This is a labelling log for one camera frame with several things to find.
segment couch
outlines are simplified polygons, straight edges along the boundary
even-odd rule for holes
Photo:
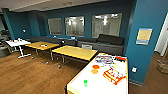
[[[98,38],[78,38],[78,47],[88,47],[111,55],[123,55],[124,38],[100,34]]]

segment poster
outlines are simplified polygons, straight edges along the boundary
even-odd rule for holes
[[[148,45],[152,34],[151,28],[140,28],[136,40],[136,44]]]

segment wooden table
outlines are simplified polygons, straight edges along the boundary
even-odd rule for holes
[[[35,42],[35,43],[27,44],[25,46],[35,48],[37,55],[38,55],[37,49],[39,49],[39,50],[48,50],[48,49],[50,49],[51,60],[53,60],[53,55],[52,55],[51,48],[57,47],[57,46],[59,46],[59,44],[53,44],[53,43],[41,42],[40,41],[40,42]]]
[[[64,55],[90,61],[91,58],[96,54],[97,50],[84,49],[84,48],[73,47],[73,46],[63,46],[52,50],[52,52],[62,54],[63,63],[64,63]]]

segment cardboard box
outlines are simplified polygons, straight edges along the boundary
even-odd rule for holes
[[[168,73],[168,62],[159,62],[157,68],[162,73]]]

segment window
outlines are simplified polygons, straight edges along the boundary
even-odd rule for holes
[[[61,18],[48,19],[50,34],[62,34]]]
[[[84,17],[65,18],[67,36],[84,36]]]
[[[99,34],[119,36],[122,13],[92,16],[92,37]]]

